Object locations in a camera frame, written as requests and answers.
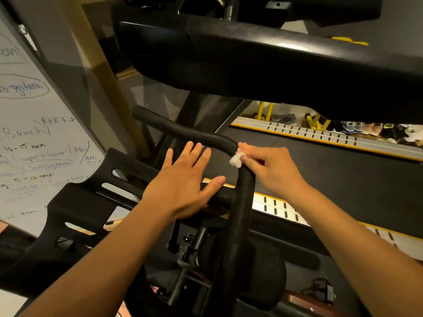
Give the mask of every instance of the person's right arm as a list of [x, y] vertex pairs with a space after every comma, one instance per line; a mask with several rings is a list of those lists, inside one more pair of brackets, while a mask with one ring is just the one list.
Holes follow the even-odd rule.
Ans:
[[423, 315], [423, 267], [308, 185], [286, 148], [239, 143], [242, 163], [310, 224], [373, 317]]

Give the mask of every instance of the white wipe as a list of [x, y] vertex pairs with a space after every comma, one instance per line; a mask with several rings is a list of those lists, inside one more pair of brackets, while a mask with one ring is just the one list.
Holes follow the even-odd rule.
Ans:
[[240, 167], [242, 166], [242, 162], [241, 162], [240, 158], [241, 158], [243, 155], [245, 155], [245, 153], [243, 153], [243, 152], [240, 152], [240, 153], [237, 153], [236, 155], [234, 155], [234, 156], [233, 156], [233, 157], [229, 160], [230, 165], [231, 165], [231, 166], [234, 166], [234, 167], [237, 167], [237, 168], [240, 168]]

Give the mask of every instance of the hand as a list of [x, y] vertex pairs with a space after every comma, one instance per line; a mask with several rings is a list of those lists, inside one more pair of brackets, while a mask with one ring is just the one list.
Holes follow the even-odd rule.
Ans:
[[263, 186], [287, 201], [307, 183], [286, 148], [260, 148], [240, 142], [241, 162], [250, 168]]
[[202, 144], [193, 149], [189, 141], [179, 158], [172, 165], [173, 150], [169, 149], [159, 174], [149, 183], [140, 204], [152, 211], [161, 211], [167, 220], [192, 216], [203, 208], [209, 199], [224, 185], [226, 178], [219, 176], [200, 190], [203, 172], [212, 151], [207, 148], [202, 156]]

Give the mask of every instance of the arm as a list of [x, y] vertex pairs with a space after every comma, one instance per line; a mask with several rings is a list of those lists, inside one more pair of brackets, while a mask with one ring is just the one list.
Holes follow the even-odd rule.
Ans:
[[193, 149], [193, 143], [188, 142], [174, 165], [169, 149], [140, 203], [21, 317], [114, 317], [162, 230], [175, 219], [192, 216], [225, 183], [225, 177], [216, 177], [200, 191], [211, 154], [206, 149], [198, 159], [201, 148], [197, 144]]
[[373, 317], [418, 316], [423, 267], [343, 212], [301, 177], [286, 148], [239, 143], [241, 161], [314, 229]]

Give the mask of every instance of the person's left hand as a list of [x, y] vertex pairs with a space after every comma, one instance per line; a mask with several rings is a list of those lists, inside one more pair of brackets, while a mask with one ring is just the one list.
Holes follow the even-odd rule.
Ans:
[[179, 158], [172, 164], [173, 150], [169, 149], [159, 174], [149, 183], [140, 204], [161, 211], [169, 221], [192, 216], [224, 185], [226, 178], [219, 176], [200, 190], [203, 172], [212, 151], [207, 148], [200, 156], [202, 144], [193, 149], [189, 141]]

